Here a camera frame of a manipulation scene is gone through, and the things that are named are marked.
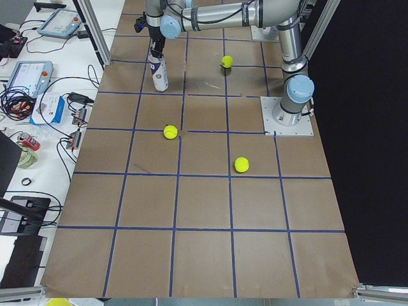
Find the soda can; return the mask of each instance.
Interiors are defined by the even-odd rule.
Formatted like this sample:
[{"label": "soda can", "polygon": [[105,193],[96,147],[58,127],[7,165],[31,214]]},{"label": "soda can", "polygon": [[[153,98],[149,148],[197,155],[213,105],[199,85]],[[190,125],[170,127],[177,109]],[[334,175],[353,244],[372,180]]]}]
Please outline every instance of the soda can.
[{"label": "soda can", "polygon": [[26,147],[29,147],[33,151],[37,151],[41,147],[40,143],[36,141],[29,133],[21,133],[18,137],[18,142]]}]

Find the black curtain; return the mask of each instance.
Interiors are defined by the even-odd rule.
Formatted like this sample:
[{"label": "black curtain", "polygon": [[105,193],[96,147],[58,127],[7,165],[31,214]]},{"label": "black curtain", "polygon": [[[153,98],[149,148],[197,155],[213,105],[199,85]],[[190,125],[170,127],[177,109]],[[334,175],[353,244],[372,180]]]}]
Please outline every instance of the black curtain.
[{"label": "black curtain", "polygon": [[408,286],[407,13],[407,1],[341,1],[309,65],[324,151],[365,284]]}]

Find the bottle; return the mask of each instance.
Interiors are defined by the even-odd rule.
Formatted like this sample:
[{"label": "bottle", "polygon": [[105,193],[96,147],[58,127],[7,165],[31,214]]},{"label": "bottle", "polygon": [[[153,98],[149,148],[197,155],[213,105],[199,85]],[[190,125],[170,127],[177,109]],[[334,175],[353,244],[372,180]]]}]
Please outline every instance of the bottle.
[{"label": "bottle", "polygon": [[164,56],[156,58],[149,52],[147,58],[150,64],[150,70],[152,71],[154,87],[157,91],[165,91],[168,88],[166,62]]}]

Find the tennis ball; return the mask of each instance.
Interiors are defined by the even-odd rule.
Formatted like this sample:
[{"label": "tennis ball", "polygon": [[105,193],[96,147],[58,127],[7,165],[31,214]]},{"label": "tennis ball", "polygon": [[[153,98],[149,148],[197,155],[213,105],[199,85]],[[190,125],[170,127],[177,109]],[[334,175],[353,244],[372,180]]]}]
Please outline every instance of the tennis ball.
[{"label": "tennis ball", "polygon": [[178,133],[179,131],[175,126],[166,126],[163,131],[164,137],[166,137],[167,139],[176,138]]},{"label": "tennis ball", "polygon": [[52,298],[47,306],[72,306],[72,304],[66,298]]},{"label": "tennis ball", "polygon": [[232,56],[225,55],[221,60],[221,66],[224,68],[231,68],[234,65],[234,59]]},{"label": "tennis ball", "polygon": [[249,160],[244,157],[238,157],[234,162],[235,170],[244,173],[249,169]]}]

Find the table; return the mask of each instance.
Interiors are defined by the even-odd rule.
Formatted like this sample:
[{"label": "table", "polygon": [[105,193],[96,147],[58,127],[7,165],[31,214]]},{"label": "table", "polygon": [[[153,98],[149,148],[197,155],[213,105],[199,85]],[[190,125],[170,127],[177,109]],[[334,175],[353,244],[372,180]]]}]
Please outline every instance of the table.
[{"label": "table", "polygon": [[[67,8],[75,9],[72,1],[63,1],[67,4]],[[116,28],[124,0],[92,0],[92,6],[95,14],[98,18],[101,29]],[[36,12],[33,7],[28,14],[26,20],[45,20],[53,12],[53,10],[41,10]],[[37,26],[39,23],[27,23],[22,26],[22,30],[30,29]],[[108,47],[112,46],[112,41],[115,31],[104,32],[104,37]],[[24,36],[27,36],[29,40],[38,37],[39,34],[36,31],[26,31]],[[42,37],[29,44],[29,50],[53,50],[60,48],[63,40],[59,38]],[[22,50],[17,59],[10,59],[9,63],[0,67],[0,78],[7,80],[11,75],[15,63],[17,61],[38,61],[47,60],[52,61],[54,64],[54,73],[51,82],[62,77],[88,77],[87,67],[89,64],[93,65],[96,70],[96,76],[92,76],[92,79],[100,79],[103,74],[103,70],[98,62],[93,47],[89,39],[79,40],[76,37],[70,39],[62,50],[52,52],[50,54],[30,54],[26,47]],[[4,64],[7,59],[3,59],[0,65]],[[80,94],[84,94],[91,99],[94,99],[97,93],[95,88],[89,81],[86,80],[61,80],[53,85],[50,92],[58,92],[61,95],[66,92],[75,91]],[[89,118],[91,108],[88,108],[87,119]],[[71,124],[71,112],[65,106],[64,114],[62,116],[61,123],[55,125],[57,129],[60,129],[64,133],[71,133],[76,130],[75,126]],[[66,193],[69,187],[69,180],[66,170],[62,165],[62,162],[56,152],[56,143],[62,136],[57,131],[54,131],[51,127],[33,126],[27,123],[27,120],[22,122],[15,122],[8,118],[0,122],[0,128],[9,129],[9,135],[16,131],[24,131],[33,136],[36,136],[41,143],[41,149],[38,151],[38,162],[32,165],[29,169],[23,170],[17,168],[13,179],[8,188],[9,191],[39,191],[44,193],[50,193],[58,198],[63,204],[65,201]],[[62,152],[62,156],[67,164],[69,172],[73,173],[75,164],[68,159]],[[33,179],[33,183],[30,186],[22,186],[21,180],[24,177],[30,177]],[[43,194],[27,194],[27,193],[7,193],[4,198],[10,199],[13,195],[25,195],[25,196],[39,196],[46,197]],[[56,205],[54,199],[52,199],[52,205]],[[45,220],[49,221],[55,218],[55,212],[48,212]],[[40,284],[40,280],[44,271],[44,267],[47,263],[48,254],[50,252],[53,238],[56,228],[42,228],[39,235],[47,237],[47,244],[45,252],[41,260],[41,268],[38,272],[36,285]],[[3,277],[5,265],[8,263],[11,252],[13,250],[13,243],[16,237],[0,236],[0,248],[2,250],[0,256],[0,278]]]}]

